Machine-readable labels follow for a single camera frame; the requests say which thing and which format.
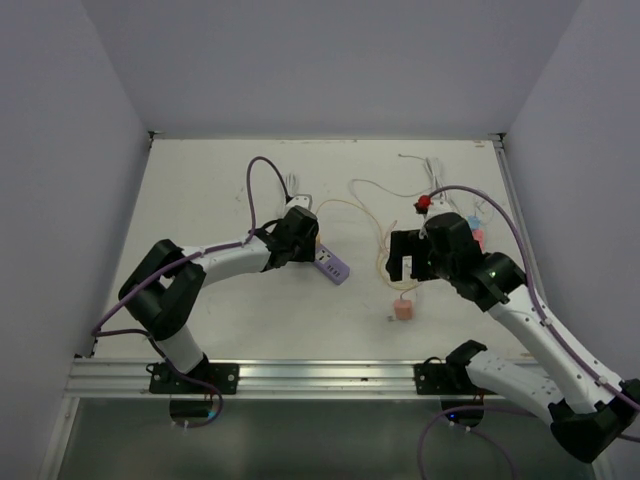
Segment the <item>red object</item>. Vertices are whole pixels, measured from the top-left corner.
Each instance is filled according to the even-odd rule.
[[[431,197],[429,195],[421,195],[418,202],[415,204],[416,211],[418,213],[427,213],[430,205]]]

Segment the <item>white wall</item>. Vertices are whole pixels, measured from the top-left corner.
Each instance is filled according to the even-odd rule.
[[[146,125],[184,137],[505,132],[579,0],[83,0]]]
[[[0,478],[35,477],[107,295],[146,133],[76,0],[0,4]]]
[[[640,376],[638,18],[636,0],[585,0],[507,136],[549,302],[626,378]],[[637,448],[612,448],[618,478],[637,477]]]

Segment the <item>white table surface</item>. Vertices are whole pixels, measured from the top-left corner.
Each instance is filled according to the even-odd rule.
[[[300,193],[314,208],[327,198],[354,199],[351,178],[377,181],[387,188],[417,192],[428,188],[418,160],[398,154],[440,159],[448,184],[489,193],[508,212],[507,193],[491,142],[401,140],[158,140],[141,186],[109,306],[116,292],[160,239],[178,245],[204,245],[243,236],[249,226],[245,171],[264,155],[283,174],[294,172]],[[384,227],[418,228],[412,199],[357,184],[360,198]],[[266,164],[253,173],[258,224],[275,218],[282,202],[276,176]],[[465,214],[473,199],[454,193]],[[526,356],[522,345],[444,281],[422,285],[415,318],[389,321],[398,293],[376,273],[377,243],[372,222],[348,205],[329,204],[319,213],[322,241],[351,267],[350,278],[333,285],[312,265],[287,265],[263,274],[235,277],[201,291],[189,327],[210,358],[228,359],[424,359],[446,356],[468,339],[487,344],[507,358]],[[486,227],[486,248],[521,260],[498,214]],[[416,292],[407,295],[416,300]],[[106,329],[139,327],[126,311]],[[155,353],[142,337],[101,339],[97,357],[147,358]]]

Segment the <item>purple power strip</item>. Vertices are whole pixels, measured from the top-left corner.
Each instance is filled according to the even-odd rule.
[[[351,272],[346,263],[322,244],[316,246],[316,260],[313,264],[336,285],[341,285]]]

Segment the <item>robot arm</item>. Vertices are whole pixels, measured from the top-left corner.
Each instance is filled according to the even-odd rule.
[[[239,242],[241,246],[203,255],[167,272],[170,285],[160,280],[151,283],[126,308],[179,372],[195,379],[206,378],[209,360],[186,325],[200,290],[236,275],[280,268],[290,261],[313,262],[317,234],[315,215],[295,206],[284,218],[257,229],[248,242]],[[181,248],[170,240],[161,240],[124,283],[119,299],[158,269],[214,246]]]
[[[549,374],[524,369],[469,341],[447,357],[451,375],[493,391],[525,408],[546,424],[573,456],[592,462],[635,419],[637,412],[602,387],[613,385],[635,402],[640,381],[622,381],[599,362],[553,315],[546,305],[542,319],[534,308],[524,272],[504,254],[483,254],[467,222],[456,213],[427,220],[421,230],[391,234],[387,271],[402,278],[403,258],[411,257],[411,277],[444,279],[506,327]],[[597,372],[597,382],[549,331],[553,325],[580,358]]]

